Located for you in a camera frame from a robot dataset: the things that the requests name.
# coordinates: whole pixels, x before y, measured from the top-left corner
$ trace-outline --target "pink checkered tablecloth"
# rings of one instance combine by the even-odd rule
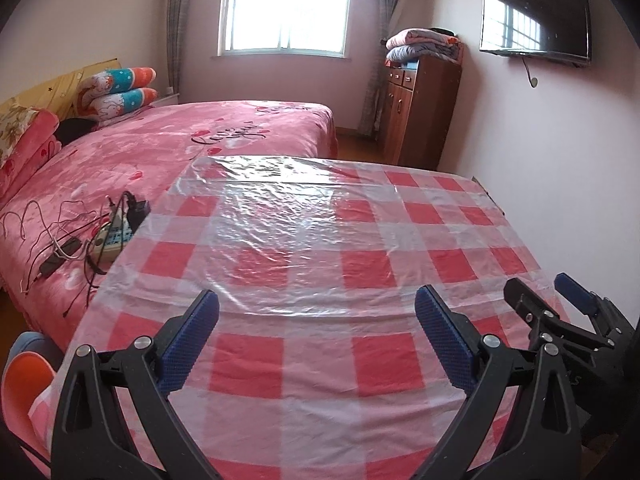
[[[526,348],[502,299],[552,284],[483,190],[458,177],[290,157],[196,159],[111,267],[70,345],[128,346],[203,288],[220,322],[170,401],[226,480],[407,480],[462,403],[415,319],[435,286]],[[48,436],[63,373],[34,404]],[[489,458],[506,399],[481,448]],[[143,457],[149,443],[122,399]]]

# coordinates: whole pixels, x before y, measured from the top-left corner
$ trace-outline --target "curtain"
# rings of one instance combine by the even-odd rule
[[[180,66],[182,63],[182,45],[187,28],[189,0],[167,0],[166,12],[166,58],[169,73],[169,86],[174,93],[180,91]]]
[[[389,22],[394,13],[398,0],[380,0],[380,45],[378,46],[374,64],[371,67],[369,85],[365,94],[364,107],[358,125],[358,133],[370,136],[373,133],[373,126],[376,122],[376,111],[378,96],[382,85],[382,68],[386,56],[384,43],[389,35]]]

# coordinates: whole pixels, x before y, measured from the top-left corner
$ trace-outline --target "tv screen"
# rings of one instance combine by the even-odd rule
[[[583,66],[591,62],[588,0],[484,0],[480,50]]]

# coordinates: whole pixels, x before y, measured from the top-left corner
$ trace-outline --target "folded quilt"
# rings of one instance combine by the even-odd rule
[[[156,78],[152,68],[117,68],[88,77],[78,85],[74,109],[79,117],[86,117],[91,102],[98,97],[143,88]]]
[[[429,30],[428,28],[407,28],[398,32],[392,38],[389,38],[386,42],[386,49],[391,50],[396,46],[409,45],[412,43],[424,43],[426,41],[433,41],[443,45],[460,43],[458,38],[446,36],[445,34],[440,34],[439,32]]]
[[[96,132],[97,130],[101,130],[102,128],[106,128],[107,126],[113,126],[114,124],[121,123],[122,121],[126,121],[132,117],[135,117],[138,114],[141,114],[145,110],[149,110],[152,108],[151,106],[143,106],[142,108],[138,108],[135,112],[130,112],[128,114],[120,115],[119,117],[114,117],[113,119],[106,119],[104,121],[100,121],[97,123],[92,129],[92,132]]]
[[[158,92],[152,88],[136,88],[128,92],[105,95],[91,101],[82,117],[94,121],[106,121],[151,104],[156,97]]]
[[[37,115],[38,111],[34,108],[13,105],[4,116],[0,117],[0,170],[4,168],[20,138],[29,129]]]
[[[0,174],[0,210],[20,191],[36,172],[49,162],[62,149],[62,144],[55,136],[46,139],[33,155],[28,158],[23,167],[16,171],[11,178]]]
[[[461,43],[443,45],[433,41],[412,43],[392,48],[386,58],[391,62],[406,63],[420,56],[435,56],[445,61],[462,64],[463,47]]]
[[[48,110],[36,110],[33,122],[21,135],[15,149],[5,160],[0,169],[0,203],[4,204],[10,198],[8,190],[15,194],[24,182],[14,184],[23,168],[28,165],[39,168],[57,153],[58,145],[53,133],[58,127],[58,117]]]

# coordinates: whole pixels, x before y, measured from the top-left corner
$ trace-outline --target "blue gripper pad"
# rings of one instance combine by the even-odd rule
[[[475,355],[441,304],[444,304],[442,300],[423,286],[415,295],[415,315],[449,381],[469,396],[478,384],[474,374]]]
[[[595,316],[598,313],[598,302],[594,294],[591,294],[571,276],[558,274],[554,280],[556,290],[575,308],[585,316]]]
[[[158,390],[163,395],[184,386],[219,316],[218,297],[210,290],[203,291],[184,314],[181,327],[160,357]]]

